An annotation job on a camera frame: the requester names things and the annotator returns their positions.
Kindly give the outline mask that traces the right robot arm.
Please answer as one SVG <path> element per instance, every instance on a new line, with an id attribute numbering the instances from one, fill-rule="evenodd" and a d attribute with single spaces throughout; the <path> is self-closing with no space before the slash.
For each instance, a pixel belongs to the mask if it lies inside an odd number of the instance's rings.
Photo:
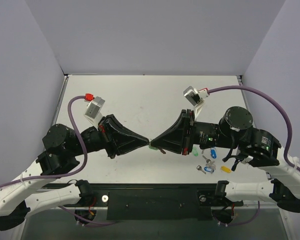
<path id="1" fill-rule="evenodd" d="M 190 154 L 195 145 L 202 150 L 228 149 L 222 160 L 234 159 L 232 171 L 239 164 L 248 164 L 269 173 L 272 179 L 255 183 L 219 180 L 213 192 L 216 203 L 263 201 L 300 213 L 298 166 L 286 163 L 280 142 L 268 131 L 254 128 L 251 113 L 243 107 L 228 108 L 218 123 L 196 121 L 194 111 L 182 110 L 177 121 L 151 140 L 150 145 L 184 156 Z"/>

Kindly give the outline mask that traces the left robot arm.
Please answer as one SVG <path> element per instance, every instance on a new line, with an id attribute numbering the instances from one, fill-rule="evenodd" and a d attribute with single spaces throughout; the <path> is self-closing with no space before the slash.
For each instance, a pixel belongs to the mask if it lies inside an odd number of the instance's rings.
<path id="1" fill-rule="evenodd" d="M 0 186 L 0 231 L 10 230 L 27 217 L 54 207 L 93 206 L 97 197 L 87 180 L 37 193 L 62 175 L 68 176 L 80 165 L 77 156 L 87 157 L 89 153 L 105 150 L 108 157 L 114 159 L 149 144 L 146 137 L 124 127 L 112 114 L 102 117 L 97 126 L 81 133 L 66 125 L 55 124 L 42 142 L 45 151 L 12 184 Z"/>

